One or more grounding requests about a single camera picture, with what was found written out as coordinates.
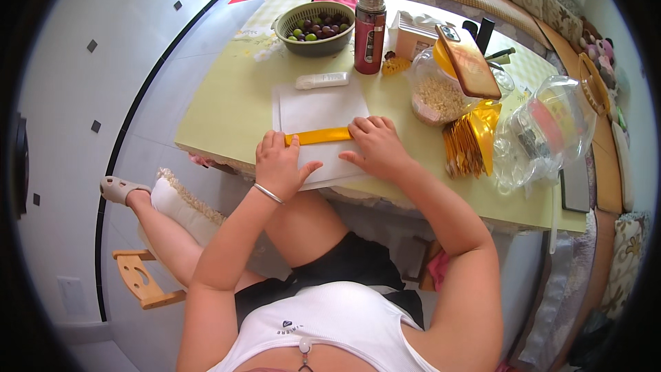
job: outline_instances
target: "necklace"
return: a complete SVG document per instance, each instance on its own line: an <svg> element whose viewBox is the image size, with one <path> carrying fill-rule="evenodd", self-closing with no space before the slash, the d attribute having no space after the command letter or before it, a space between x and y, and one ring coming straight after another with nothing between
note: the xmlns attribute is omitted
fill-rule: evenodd
<svg viewBox="0 0 661 372"><path fill-rule="evenodd" d="M312 350L312 341L310 338L301 338L301 342L298 342L298 350L303 354L303 366L298 368L298 372L301 372L303 369L307 369L309 372L314 372L312 368L307 365L307 354Z"/></svg>

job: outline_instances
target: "black shorts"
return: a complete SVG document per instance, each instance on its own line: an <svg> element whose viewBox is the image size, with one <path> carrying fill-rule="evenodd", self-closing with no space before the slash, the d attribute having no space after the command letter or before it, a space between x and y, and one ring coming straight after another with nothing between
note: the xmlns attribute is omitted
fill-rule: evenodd
<svg viewBox="0 0 661 372"><path fill-rule="evenodd" d="M390 260L388 248L349 232L326 254L315 261L292 269L285 281L274 277L240 290L234 295L239 328L253 310L292 297L303 287L334 281L353 281L366 286L389 286L397 290L384 298L406 310L424 328L422 302L415 290L404 290L399 270Z"/></svg>

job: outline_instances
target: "bangle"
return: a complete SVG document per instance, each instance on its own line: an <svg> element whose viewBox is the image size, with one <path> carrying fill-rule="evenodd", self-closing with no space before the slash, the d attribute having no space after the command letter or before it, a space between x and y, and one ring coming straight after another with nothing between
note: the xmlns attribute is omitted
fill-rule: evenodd
<svg viewBox="0 0 661 372"><path fill-rule="evenodd" d="M272 199L276 200L276 201L279 202L280 204L284 204L284 203L285 203L285 202L282 201L277 195L273 194L272 192L270 192L270 191L267 190L266 188L260 186L259 184L255 183L254 186L255 186L255 188L257 188L259 191L261 191L262 193L268 195L269 197L271 197Z"/></svg>

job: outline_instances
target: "thermos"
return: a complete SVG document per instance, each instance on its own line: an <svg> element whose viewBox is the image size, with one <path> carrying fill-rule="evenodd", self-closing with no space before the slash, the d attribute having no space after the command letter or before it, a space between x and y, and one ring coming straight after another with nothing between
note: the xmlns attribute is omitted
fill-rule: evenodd
<svg viewBox="0 0 661 372"><path fill-rule="evenodd" d="M362 74L375 74L381 69L384 52L384 0L358 0L354 67Z"/></svg>

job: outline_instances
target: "clear plastic bag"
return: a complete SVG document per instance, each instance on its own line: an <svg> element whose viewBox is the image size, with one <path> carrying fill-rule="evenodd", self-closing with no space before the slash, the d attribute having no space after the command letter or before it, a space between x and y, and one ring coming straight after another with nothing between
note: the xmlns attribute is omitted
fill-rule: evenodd
<svg viewBox="0 0 661 372"><path fill-rule="evenodd" d="M423 123L440 127L470 112L482 99L463 93L459 81L436 63L432 47L418 53L407 76L413 113Z"/></svg>
<svg viewBox="0 0 661 372"><path fill-rule="evenodd" d="M557 172L588 150L597 113L579 81L550 76L528 101L498 124L494 135L494 173L514 189Z"/></svg>

